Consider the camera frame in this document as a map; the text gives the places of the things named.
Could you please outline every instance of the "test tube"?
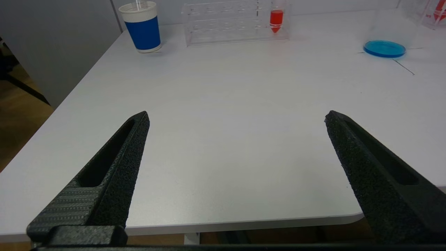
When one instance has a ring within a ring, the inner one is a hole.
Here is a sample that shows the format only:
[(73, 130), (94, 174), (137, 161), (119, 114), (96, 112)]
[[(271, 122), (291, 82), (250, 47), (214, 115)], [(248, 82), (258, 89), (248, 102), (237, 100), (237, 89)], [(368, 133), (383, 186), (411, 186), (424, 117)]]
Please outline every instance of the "test tube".
[(398, 58), (417, 36), (430, 0), (400, 0), (397, 8), (384, 9), (386, 1), (378, 2), (364, 51), (378, 57)]
[(285, 12), (286, 0), (272, 0), (271, 1), (271, 30), (277, 33), (283, 24), (283, 15)]

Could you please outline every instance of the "glass beaker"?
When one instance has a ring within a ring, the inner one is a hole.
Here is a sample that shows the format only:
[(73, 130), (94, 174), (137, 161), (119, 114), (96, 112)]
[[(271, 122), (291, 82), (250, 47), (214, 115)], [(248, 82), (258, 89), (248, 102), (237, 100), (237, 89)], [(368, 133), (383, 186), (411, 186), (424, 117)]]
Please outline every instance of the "glass beaker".
[(397, 8), (383, 9), (386, 1), (377, 3), (364, 51), (378, 57), (398, 58), (417, 36), (430, 0), (400, 0)]

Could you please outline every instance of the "red liquid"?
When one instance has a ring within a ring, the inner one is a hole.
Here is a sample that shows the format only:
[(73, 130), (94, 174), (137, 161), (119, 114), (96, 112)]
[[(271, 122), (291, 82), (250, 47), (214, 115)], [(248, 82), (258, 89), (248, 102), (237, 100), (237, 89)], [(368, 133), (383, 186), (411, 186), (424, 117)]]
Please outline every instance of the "red liquid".
[(283, 23), (283, 10), (273, 10), (271, 11), (271, 30), (273, 30), (274, 33), (277, 33), (280, 28), (282, 27)]
[[(443, 10), (443, 6), (446, 4), (446, 0), (440, 0), (440, 2), (437, 5), (437, 8), (435, 9), (436, 11), (438, 11), (438, 13), (441, 13), (441, 11)], [(446, 18), (446, 15), (444, 13), (442, 13), (442, 15), (438, 15), (437, 13), (434, 13), (434, 17), (435, 20), (438, 20), (438, 18), (440, 18), (440, 21)]]

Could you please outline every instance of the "blue liquid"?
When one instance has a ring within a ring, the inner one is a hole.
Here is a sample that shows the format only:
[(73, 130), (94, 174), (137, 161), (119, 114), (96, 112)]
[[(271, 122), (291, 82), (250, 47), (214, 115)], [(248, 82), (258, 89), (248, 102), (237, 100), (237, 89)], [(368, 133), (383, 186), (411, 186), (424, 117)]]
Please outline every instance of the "blue liquid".
[(364, 45), (364, 51), (383, 58), (398, 58), (406, 53), (406, 47), (385, 40), (369, 41)]

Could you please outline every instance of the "table leg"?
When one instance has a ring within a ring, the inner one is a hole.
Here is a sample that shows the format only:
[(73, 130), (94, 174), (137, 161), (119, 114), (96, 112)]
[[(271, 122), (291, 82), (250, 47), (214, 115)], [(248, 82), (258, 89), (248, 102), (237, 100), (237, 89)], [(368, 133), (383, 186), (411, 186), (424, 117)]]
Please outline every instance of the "table leg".
[(200, 233), (184, 234), (184, 245), (200, 245)]

